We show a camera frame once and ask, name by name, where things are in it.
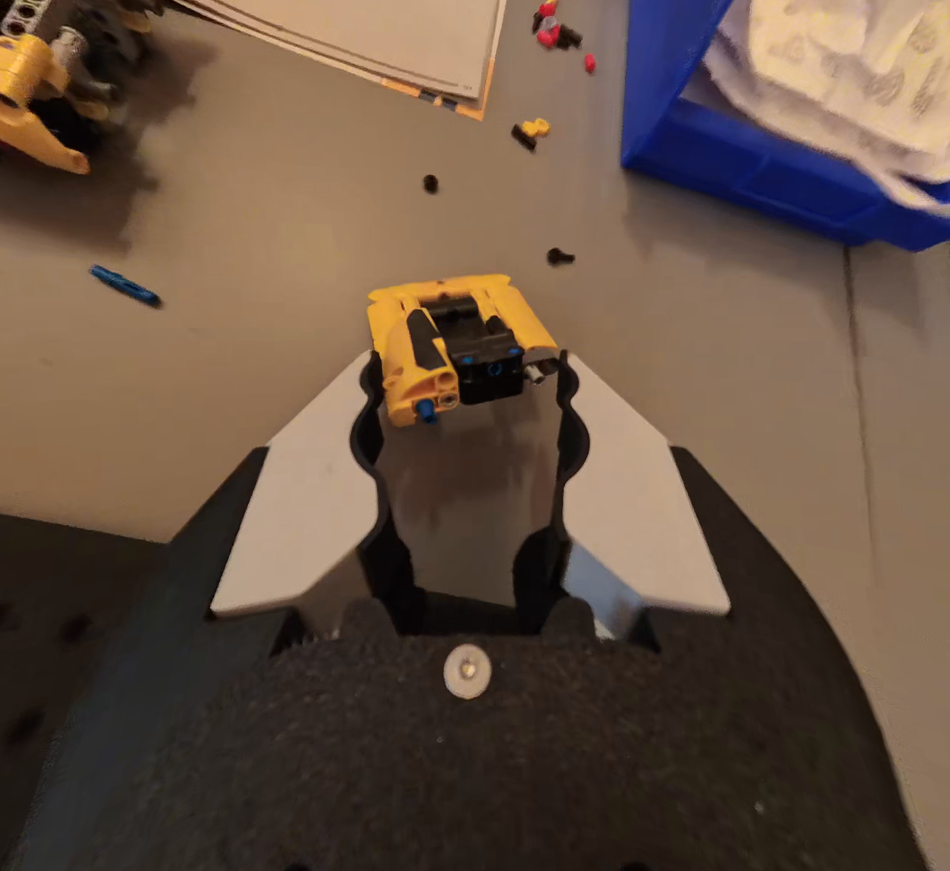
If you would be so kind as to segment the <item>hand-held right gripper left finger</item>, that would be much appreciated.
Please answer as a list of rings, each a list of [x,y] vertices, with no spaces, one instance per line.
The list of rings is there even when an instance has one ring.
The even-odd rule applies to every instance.
[[[381,364],[358,355],[267,444],[219,586],[214,616],[279,608],[342,616],[371,592],[361,547],[386,505],[376,463]]]

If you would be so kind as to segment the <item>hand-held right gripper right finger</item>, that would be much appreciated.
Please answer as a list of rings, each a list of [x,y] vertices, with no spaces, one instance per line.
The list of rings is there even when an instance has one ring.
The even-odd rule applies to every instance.
[[[555,578],[598,635],[632,639],[648,611],[729,616],[731,603],[667,438],[564,351],[552,526]]]

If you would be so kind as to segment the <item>yellow brick subassembly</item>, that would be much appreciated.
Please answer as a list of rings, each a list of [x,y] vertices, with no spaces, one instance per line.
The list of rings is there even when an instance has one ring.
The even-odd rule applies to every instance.
[[[460,406],[522,394],[557,372],[550,333],[507,275],[466,275],[370,292],[367,310],[374,351],[381,354],[396,320],[416,307],[441,332],[460,383]]]

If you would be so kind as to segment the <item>yellow brick car model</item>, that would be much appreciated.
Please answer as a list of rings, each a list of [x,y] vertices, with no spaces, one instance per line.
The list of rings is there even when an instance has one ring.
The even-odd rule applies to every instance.
[[[2,14],[2,146],[88,175],[162,1],[6,0]]]

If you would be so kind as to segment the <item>grey desk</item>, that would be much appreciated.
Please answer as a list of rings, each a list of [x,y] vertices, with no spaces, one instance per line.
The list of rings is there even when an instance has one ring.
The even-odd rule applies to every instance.
[[[482,121],[169,11],[128,151],[5,157],[2,513],[164,542],[363,348],[371,289],[509,274],[799,574],[948,869],[948,247],[621,170],[627,0],[560,0],[580,50],[544,1],[508,0]]]

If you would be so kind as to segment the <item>blue storage bin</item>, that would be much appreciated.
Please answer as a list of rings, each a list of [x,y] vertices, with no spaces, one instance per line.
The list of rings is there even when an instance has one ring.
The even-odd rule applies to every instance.
[[[896,204],[852,165],[683,96],[731,1],[629,1],[621,165],[848,247],[948,242],[947,218]]]

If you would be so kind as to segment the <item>scattered small brick pins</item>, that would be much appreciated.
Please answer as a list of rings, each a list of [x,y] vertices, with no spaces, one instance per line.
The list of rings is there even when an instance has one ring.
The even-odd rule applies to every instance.
[[[582,35],[559,21],[557,17],[559,3],[560,0],[545,0],[539,5],[532,16],[532,34],[545,49],[580,50],[583,42]],[[538,142],[546,138],[550,130],[550,123],[538,117],[514,125],[511,136],[523,149],[533,154],[537,150]],[[576,256],[561,248],[553,247],[547,251],[545,259],[551,267],[563,267],[573,264]]]

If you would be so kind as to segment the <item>crumpled white paper bags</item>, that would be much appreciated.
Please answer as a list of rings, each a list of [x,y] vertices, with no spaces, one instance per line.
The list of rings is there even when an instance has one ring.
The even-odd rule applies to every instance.
[[[733,0],[705,57],[761,128],[845,160],[898,205],[949,175],[949,0]]]

